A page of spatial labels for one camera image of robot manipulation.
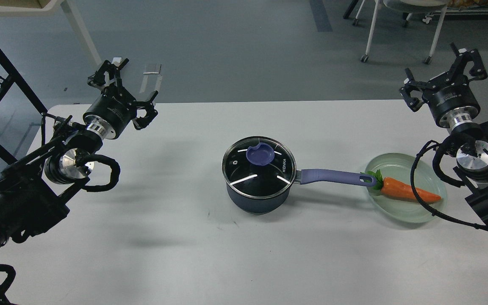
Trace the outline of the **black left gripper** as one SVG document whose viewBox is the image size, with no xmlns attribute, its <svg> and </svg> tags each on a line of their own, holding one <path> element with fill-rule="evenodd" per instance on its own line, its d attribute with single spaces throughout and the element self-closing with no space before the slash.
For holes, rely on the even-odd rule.
<svg viewBox="0 0 488 305">
<path fill-rule="evenodd" d="M 145 129 L 158 115 L 154 103 L 158 90 L 146 100 L 136 101 L 124 88 L 120 71 L 128 62 L 128 58 L 114 58 L 114 62 L 105 60 L 87 78 L 87 85 L 101 91 L 101 96 L 84 113 L 83 120 L 86 129 L 101 139 L 117 139 L 131 120 L 136 130 Z M 137 110 L 145 110 L 145 115 L 137 116 Z"/>
</svg>

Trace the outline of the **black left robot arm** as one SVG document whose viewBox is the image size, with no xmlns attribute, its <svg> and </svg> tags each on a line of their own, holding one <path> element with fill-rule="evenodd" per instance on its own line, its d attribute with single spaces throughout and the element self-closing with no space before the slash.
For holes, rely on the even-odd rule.
<svg viewBox="0 0 488 305">
<path fill-rule="evenodd" d="M 56 226 L 68 216 L 67 203 L 79 191 L 105 192 L 116 187 L 120 165 L 98 151 L 103 141 L 119 138 L 128 124 L 142 130 L 155 119 L 154 100 L 163 79 L 160 69 L 145 72 L 139 92 L 145 94 L 153 75 L 155 88 L 144 100 L 137 99 L 122 83 L 121 71 L 128 61 L 105 61 L 88 77 L 88 85 L 99 89 L 100 96 L 83 114 L 83 123 L 74 122 L 72 116 L 43 114 L 43 119 L 54 120 L 51 140 L 42 138 L 41 147 L 2 171 L 0 248 L 8 241 L 23 243 Z M 0 264 L 0 305 L 10 304 L 6 292 L 15 277 L 13 266 Z"/>
</svg>

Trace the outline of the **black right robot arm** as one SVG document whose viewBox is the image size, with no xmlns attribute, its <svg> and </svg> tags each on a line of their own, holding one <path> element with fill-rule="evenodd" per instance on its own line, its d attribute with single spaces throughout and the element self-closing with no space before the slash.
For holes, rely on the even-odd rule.
<svg viewBox="0 0 488 305">
<path fill-rule="evenodd" d="M 416 155 L 410 169 L 410 188 L 417 201 L 432 216 L 488 232 L 488 121 L 474 121 L 480 105 L 469 87 L 471 81 L 488 77 L 477 49 L 466 50 L 450 44 L 455 60 L 448 71 L 427 82 L 417 81 L 410 69 L 399 89 L 406 105 L 417 112 L 423 105 L 430 109 L 435 124 L 450 131 L 441 142 L 430 140 Z M 426 152 L 435 150 L 432 168 L 443 182 L 467 187 L 471 194 L 466 202 L 482 221 L 470 223 L 448 216 L 431 207 L 418 194 L 414 175 L 418 162 Z"/>
</svg>

